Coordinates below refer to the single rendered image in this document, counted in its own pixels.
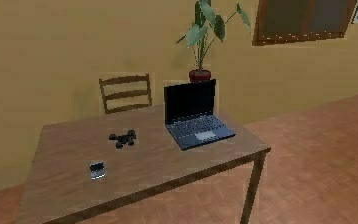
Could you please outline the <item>brown wooden table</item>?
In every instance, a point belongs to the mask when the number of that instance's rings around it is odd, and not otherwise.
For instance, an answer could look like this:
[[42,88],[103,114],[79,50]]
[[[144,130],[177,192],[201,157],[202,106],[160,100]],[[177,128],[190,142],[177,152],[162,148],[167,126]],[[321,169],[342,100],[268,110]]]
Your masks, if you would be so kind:
[[[225,114],[235,137],[183,151],[161,105],[43,127],[15,224],[76,224],[154,195],[253,163],[242,218],[250,215],[270,146]],[[109,140],[134,130],[134,145]],[[89,166],[104,162],[92,180]]]

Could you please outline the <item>brown framed window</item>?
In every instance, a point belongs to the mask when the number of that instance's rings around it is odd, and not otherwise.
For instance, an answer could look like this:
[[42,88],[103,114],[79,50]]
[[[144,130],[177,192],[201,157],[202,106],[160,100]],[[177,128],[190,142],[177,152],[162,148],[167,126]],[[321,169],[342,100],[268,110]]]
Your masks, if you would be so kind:
[[358,0],[259,0],[253,46],[343,38]]

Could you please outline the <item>green house plant red pot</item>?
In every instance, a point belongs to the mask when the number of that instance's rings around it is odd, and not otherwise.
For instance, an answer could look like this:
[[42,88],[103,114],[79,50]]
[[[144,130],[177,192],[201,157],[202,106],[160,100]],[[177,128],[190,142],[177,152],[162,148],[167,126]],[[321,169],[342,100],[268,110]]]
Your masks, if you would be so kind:
[[196,68],[188,73],[191,82],[211,79],[212,73],[204,68],[204,59],[216,39],[221,43],[224,42],[226,25],[235,15],[240,17],[248,29],[251,28],[250,19],[239,2],[236,3],[234,12],[226,20],[215,13],[211,3],[212,0],[195,1],[194,21],[189,30],[176,41],[176,44],[185,42],[186,47],[192,49]]

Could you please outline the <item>black open laptop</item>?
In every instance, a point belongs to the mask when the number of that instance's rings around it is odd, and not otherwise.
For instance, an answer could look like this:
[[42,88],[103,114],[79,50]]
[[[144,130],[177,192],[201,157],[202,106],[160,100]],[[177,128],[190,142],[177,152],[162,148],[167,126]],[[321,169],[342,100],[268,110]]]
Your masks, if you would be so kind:
[[235,136],[214,115],[215,90],[215,79],[164,88],[165,126],[183,151]]

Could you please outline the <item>small black silver phone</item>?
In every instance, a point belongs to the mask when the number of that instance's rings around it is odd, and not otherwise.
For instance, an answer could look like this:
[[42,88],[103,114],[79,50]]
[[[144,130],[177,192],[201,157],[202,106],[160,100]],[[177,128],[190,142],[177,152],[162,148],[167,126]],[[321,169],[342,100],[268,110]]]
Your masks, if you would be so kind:
[[102,178],[106,175],[104,162],[96,162],[89,166],[90,177],[92,180]]

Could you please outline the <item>small black lumpy object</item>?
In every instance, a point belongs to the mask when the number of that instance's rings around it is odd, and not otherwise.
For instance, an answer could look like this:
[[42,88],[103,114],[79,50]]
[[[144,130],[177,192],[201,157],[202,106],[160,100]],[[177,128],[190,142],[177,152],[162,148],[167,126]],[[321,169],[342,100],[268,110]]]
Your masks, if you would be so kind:
[[136,139],[136,133],[134,130],[129,130],[124,135],[115,135],[110,134],[108,137],[109,140],[114,140],[116,142],[116,148],[122,149],[124,145],[128,144],[129,146],[134,145],[134,140]]

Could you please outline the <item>brown wooden chair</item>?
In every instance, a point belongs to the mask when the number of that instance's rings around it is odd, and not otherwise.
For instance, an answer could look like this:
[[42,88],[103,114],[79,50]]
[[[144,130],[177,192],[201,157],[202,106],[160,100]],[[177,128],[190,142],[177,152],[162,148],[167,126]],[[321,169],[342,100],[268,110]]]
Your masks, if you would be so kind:
[[[127,90],[122,92],[115,92],[111,94],[105,93],[106,86],[130,84],[130,83],[137,83],[137,82],[145,82],[146,88],[139,89],[139,90]],[[105,114],[113,114],[118,112],[134,110],[134,109],[140,109],[152,105],[151,81],[150,81],[150,75],[148,73],[145,73],[144,75],[127,75],[121,77],[113,77],[109,79],[100,78],[98,80],[98,83],[99,83],[99,89],[101,93],[101,99],[102,99],[103,109]],[[115,108],[108,107],[108,102],[111,100],[119,100],[119,99],[126,99],[131,97],[140,97],[140,96],[146,96],[148,102],[135,103],[135,104],[124,105]]]

